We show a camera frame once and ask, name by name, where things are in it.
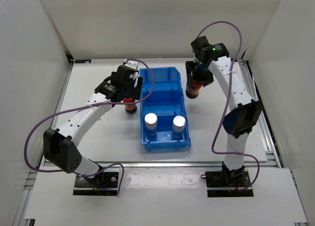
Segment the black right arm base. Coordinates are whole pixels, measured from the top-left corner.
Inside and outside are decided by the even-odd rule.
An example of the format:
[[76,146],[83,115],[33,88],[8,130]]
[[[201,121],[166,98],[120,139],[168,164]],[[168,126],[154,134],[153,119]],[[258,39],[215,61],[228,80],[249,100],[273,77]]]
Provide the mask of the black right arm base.
[[253,197],[248,171],[243,166],[229,171],[222,167],[221,171],[207,171],[200,175],[206,181],[207,197]]

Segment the red lid sauce jar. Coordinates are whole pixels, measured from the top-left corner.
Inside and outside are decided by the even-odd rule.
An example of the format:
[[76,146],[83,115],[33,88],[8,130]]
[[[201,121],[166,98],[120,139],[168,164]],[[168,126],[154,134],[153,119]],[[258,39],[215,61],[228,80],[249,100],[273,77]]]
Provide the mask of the red lid sauce jar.
[[[123,102],[124,102],[124,103],[132,103],[132,102],[135,102],[135,100],[132,99],[132,98],[124,98],[124,99],[123,99]],[[126,111],[128,114],[134,114],[134,113],[137,111],[137,106],[136,106],[136,104],[127,104],[127,105],[125,105],[125,111]]]
[[200,89],[203,87],[203,84],[200,82],[193,81],[191,84],[187,82],[186,85],[186,95],[190,99],[197,98],[199,95]]

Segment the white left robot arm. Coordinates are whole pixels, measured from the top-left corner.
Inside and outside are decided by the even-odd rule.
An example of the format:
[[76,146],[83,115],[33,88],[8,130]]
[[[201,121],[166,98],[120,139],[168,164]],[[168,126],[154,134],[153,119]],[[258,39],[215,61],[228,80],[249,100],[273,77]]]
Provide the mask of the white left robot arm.
[[136,84],[138,63],[124,61],[117,71],[104,79],[86,102],[86,109],[77,111],[66,123],[55,130],[47,129],[43,135],[44,157],[66,173],[86,176],[93,187],[101,185],[100,166],[83,157],[77,149],[88,130],[110,111],[116,102],[125,98],[140,98],[141,84]]

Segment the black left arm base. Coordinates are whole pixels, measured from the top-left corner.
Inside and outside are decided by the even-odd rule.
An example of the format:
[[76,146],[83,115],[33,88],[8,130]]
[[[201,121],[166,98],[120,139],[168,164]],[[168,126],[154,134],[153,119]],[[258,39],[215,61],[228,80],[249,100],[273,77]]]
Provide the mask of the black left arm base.
[[109,168],[94,178],[76,176],[73,195],[76,196],[117,196],[121,172]]

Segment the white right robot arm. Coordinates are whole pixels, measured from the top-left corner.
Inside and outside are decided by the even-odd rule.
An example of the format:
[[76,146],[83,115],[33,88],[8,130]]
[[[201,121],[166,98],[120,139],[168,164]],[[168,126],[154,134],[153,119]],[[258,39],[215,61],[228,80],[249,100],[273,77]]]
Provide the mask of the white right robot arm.
[[212,45],[205,36],[200,36],[191,43],[191,47],[194,59],[185,63],[187,97],[198,97],[200,89],[214,80],[218,81],[226,96],[228,107],[220,124],[227,133],[221,181],[231,187],[245,171],[243,154],[246,141],[258,121],[262,103],[255,101],[238,79],[232,69],[234,62],[223,43]]

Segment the silver lid peppercorn jar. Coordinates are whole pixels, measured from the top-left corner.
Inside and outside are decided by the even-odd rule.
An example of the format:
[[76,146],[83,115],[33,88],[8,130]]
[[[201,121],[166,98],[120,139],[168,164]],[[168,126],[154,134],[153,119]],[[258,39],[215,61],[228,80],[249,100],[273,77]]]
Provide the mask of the silver lid peppercorn jar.
[[155,136],[157,134],[158,118],[155,113],[148,113],[145,115],[145,131],[148,136]]
[[172,137],[174,139],[181,139],[185,127],[186,127],[185,117],[181,115],[175,116],[172,124]]

